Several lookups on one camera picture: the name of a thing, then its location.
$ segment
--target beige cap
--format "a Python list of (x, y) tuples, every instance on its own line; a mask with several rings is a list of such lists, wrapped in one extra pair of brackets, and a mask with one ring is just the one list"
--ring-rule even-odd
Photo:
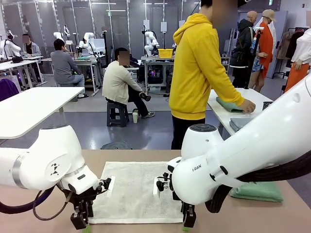
[(274, 12), (274, 10), (265, 10), (264, 12), (262, 12), (262, 16), (269, 18), (273, 22), (276, 22), (276, 13)]

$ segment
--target yellow hoodie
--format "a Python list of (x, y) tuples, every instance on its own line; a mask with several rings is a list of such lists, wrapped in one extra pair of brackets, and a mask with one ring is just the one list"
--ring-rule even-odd
[(194, 14), (188, 17), (173, 38), (177, 44), (170, 93), (174, 117), (205, 118), (211, 88), (225, 102), (238, 106), (244, 102), (221, 64), (218, 34), (206, 16)]

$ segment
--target yellow bin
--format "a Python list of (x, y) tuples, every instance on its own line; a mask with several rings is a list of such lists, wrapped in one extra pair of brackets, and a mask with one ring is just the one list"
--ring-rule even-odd
[(172, 58), (173, 49), (158, 49), (160, 58)]

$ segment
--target purple cloth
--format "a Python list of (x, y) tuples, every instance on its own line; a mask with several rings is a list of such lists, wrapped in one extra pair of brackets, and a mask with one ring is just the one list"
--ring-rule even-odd
[(19, 93), (14, 82), (9, 79), (0, 80), (0, 101), (10, 98)]

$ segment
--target shoe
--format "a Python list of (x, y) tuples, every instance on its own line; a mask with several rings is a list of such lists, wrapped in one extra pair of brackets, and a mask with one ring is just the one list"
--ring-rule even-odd
[(83, 99), (83, 98), (87, 98), (88, 97), (88, 95), (86, 95), (86, 94), (79, 94), (78, 95), (78, 99)]
[(154, 112), (148, 112), (147, 115), (142, 116), (141, 118), (149, 118), (149, 117), (154, 117), (154, 116), (155, 116), (155, 113), (154, 113)]
[(147, 102), (151, 100), (151, 96), (148, 96), (143, 92), (140, 92), (139, 97), (141, 97), (143, 100), (146, 100)]

